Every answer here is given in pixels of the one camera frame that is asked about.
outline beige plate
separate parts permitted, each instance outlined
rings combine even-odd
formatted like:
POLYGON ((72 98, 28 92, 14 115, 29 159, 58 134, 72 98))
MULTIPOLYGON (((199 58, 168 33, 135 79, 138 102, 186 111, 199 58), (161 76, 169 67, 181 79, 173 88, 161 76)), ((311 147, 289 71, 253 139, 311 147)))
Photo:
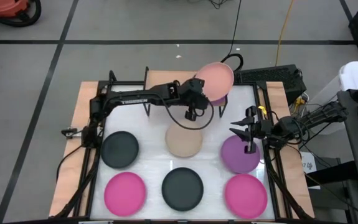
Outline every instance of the beige plate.
MULTIPOLYGON (((183 119, 179 121, 185 127, 198 128, 194 121, 183 119)), ((189 157, 197 154, 202 146, 201 130, 193 131, 172 123, 166 131, 165 141, 169 151, 175 156, 189 157)))

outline white tabletop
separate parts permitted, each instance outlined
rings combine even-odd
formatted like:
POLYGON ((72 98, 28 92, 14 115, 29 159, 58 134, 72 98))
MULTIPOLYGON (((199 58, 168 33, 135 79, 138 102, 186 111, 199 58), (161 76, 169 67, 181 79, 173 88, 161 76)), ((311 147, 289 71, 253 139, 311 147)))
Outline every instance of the white tabletop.
MULTIPOLYGON (((114 91, 139 90, 142 86, 114 86, 114 91)), ((186 219, 186 220, 227 220, 240 219, 225 205, 223 191, 226 182, 235 174, 230 172, 220 159, 220 148, 223 142, 233 135, 229 128, 238 128, 230 122, 240 121, 245 117, 245 110, 255 105, 255 97, 251 86, 234 86, 228 94, 228 105, 222 118, 215 107, 214 119, 202 130, 202 149, 190 158, 179 158, 172 155, 165 143, 165 132, 173 122, 166 113, 165 107, 151 106, 151 114, 147 117, 143 105, 119 106, 106 120, 105 135, 116 131, 128 131, 134 134, 139 142, 139 155, 133 164, 125 169, 116 170, 108 167, 100 160, 93 206, 90 218, 94 219, 186 219), (204 184, 204 195, 196 208, 187 212, 171 209, 163 200, 161 193, 162 181, 166 174, 178 167, 188 167, 196 171, 204 184), (112 214, 104 203, 104 189, 108 181, 120 172, 130 171, 138 174, 146 184, 147 198, 143 208, 130 217, 117 217, 112 214)), ((180 120, 184 117, 183 106, 170 107, 173 117, 180 120)), ((205 115, 197 119, 200 125, 205 124, 211 115, 210 107, 205 115)), ((261 141, 255 141, 260 150, 261 141)), ((261 158, 258 167, 251 175, 259 179, 266 188, 268 205, 258 220, 273 220, 274 212, 268 177, 261 158)))

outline purple plate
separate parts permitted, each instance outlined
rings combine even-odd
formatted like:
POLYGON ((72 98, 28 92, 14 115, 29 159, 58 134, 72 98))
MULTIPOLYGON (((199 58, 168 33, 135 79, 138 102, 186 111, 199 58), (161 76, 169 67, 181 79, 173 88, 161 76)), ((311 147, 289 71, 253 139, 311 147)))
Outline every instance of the purple plate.
POLYGON ((223 143, 220 156, 223 163, 232 172, 238 174, 247 174, 254 170, 260 160, 260 151, 256 146, 256 152, 252 154, 244 153, 244 147, 248 145, 247 142, 234 135, 226 139, 223 143))

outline gray floor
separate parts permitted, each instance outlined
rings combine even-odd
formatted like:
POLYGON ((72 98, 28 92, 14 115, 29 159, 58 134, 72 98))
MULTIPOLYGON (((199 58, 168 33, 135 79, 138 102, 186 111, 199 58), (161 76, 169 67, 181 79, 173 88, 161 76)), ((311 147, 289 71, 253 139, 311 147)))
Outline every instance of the gray floor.
MULTIPOLYGON (((73 0, 47 0, 39 22, 13 29, 0 25, 0 40, 59 40, 73 0)), ((290 0, 244 0, 236 40, 277 40, 290 0)), ((358 0, 346 0, 351 13, 358 0)), ((238 1, 215 10, 206 0, 79 0, 67 40, 222 40, 231 39, 238 1)), ((352 40, 339 0, 297 0, 285 40, 352 40)), ((40 89, 49 71, 54 44, 0 44, 0 203, 20 151, 40 89)), ((24 165, 7 208, 5 222, 47 218, 55 169, 65 146, 59 133, 69 126, 80 82, 142 80, 145 66, 157 70, 197 70, 219 61, 228 44, 65 44, 24 165)), ((274 66, 276 45, 234 45, 244 69, 274 66)), ((280 65, 301 68, 313 97, 347 62, 358 60, 355 45, 283 45, 280 65)), ((236 66, 236 61, 228 61, 236 66)), ((347 136, 318 136, 310 149, 324 157, 352 160, 347 136)))

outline wooden board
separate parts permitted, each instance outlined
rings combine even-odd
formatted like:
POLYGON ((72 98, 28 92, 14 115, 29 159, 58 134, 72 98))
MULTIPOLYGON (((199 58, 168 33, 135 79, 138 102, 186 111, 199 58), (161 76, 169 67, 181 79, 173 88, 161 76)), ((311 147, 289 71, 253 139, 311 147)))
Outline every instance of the wooden board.
MULTIPOLYGON (((290 109, 286 100, 285 90, 282 82, 267 82, 267 93, 270 101, 271 110, 276 112, 278 117, 290 116, 290 109)), ((303 208, 303 210, 314 217, 313 207, 310 201, 310 195, 306 179, 303 174, 302 160, 299 156, 298 147, 295 149, 285 146, 281 151, 281 160, 283 163, 283 170, 285 176, 286 187, 290 191, 291 195, 295 198, 297 203, 303 208)), ((276 192, 280 194, 278 198, 282 198, 280 190, 276 187, 276 192)), ((282 209, 282 200, 279 202, 280 214, 285 216, 285 212, 282 209)))
MULTIPOLYGON (((179 72, 179 71, 152 71, 148 74, 146 88, 166 82, 171 82, 172 77, 181 83, 188 78, 194 76, 194 72, 179 72)), ((93 98, 97 92, 98 82, 82 82, 78 94, 77 105, 75 107, 74 116, 72 119, 73 127, 83 127, 87 124, 89 117, 89 100, 93 98)), ((286 101, 283 84, 280 82, 268 82, 268 94, 270 99, 271 109, 277 113, 279 117, 289 116, 290 111, 286 101)), ((72 139, 67 141, 64 155, 74 150, 80 144, 79 139, 72 139)), ((55 215, 64 207, 69 201, 73 193, 76 191, 79 182, 80 171, 82 169, 82 162, 84 157, 84 150, 74 154, 70 159, 67 159, 60 171, 60 178, 57 182, 52 206, 50 208, 50 215, 55 215)), ((281 150, 281 160, 283 161, 283 169, 288 190, 292 196, 310 216, 314 216, 313 208, 310 201, 309 191, 306 185, 306 180, 303 174, 303 166, 299 154, 290 147, 284 147, 281 150)), ((280 214, 285 216, 282 195, 277 189, 278 205, 280 214)), ((85 204, 87 202, 87 192, 82 197, 82 207, 80 214, 85 213, 85 204)))
MULTIPOLYGON (((98 82, 82 82, 80 85, 71 127, 82 128, 87 125, 89 118, 89 101, 96 95, 97 85, 98 82)), ((64 156, 76 149, 80 144, 80 138, 68 140, 65 146, 64 156)), ((79 149, 78 152, 72 154, 61 165, 49 216, 59 213, 77 190, 84 157, 85 149, 79 149)), ((87 202, 87 192, 88 190, 83 194, 83 202, 87 202)), ((84 209, 81 209, 80 214, 85 214, 84 209)))

